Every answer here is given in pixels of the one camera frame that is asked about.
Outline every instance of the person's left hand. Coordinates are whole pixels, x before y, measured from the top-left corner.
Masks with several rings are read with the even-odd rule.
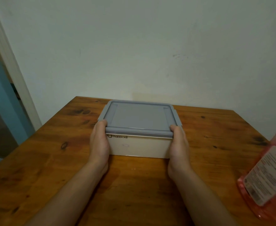
[[[110,145],[105,134],[106,120],[99,121],[93,128],[90,137],[90,156],[88,162],[101,167],[105,173],[108,168]]]

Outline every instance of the plastic container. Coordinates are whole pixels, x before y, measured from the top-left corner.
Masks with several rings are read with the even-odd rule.
[[[238,179],[238,188],[258,218],[276,220],[276,135],[253,168]]]
[[[182,125],[172,105],[150,102],[109,101],[98,118],[103,119],[111,154],[121,156],[169,158],[169,127]]]

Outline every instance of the door frame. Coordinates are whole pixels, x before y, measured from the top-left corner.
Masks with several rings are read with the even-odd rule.
[[[0,21],[0,54],[3,58],[5,66],[11,76],[11,79],[17,89],[19,96],[23,102],[23,105],[27,111],[29,119],[35,130],[38,130],[41,126],[41,120],[38,116],[38,112],[35,108],[30,92],[27,88],[26,82],[23,78],[19,65],[15,59],[14,53],[6,37],[2,23]]]

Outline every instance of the bottle label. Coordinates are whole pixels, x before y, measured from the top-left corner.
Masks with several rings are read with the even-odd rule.
[[[272,146],[248,173],[244,185],[259,206],[276,195],[276,146]]]

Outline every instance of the wooden table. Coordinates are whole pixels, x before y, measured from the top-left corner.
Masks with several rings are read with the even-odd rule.
[[[86,163],[89,136],[109,100],[76,97],[0,162],[0,225],[22,225]],[[276,225],[249,210],[236,180],[267,140],[231,110],[174,106],[192,167],[241,225]],[[110,156],[78,225],[193,225],[166,159]]]

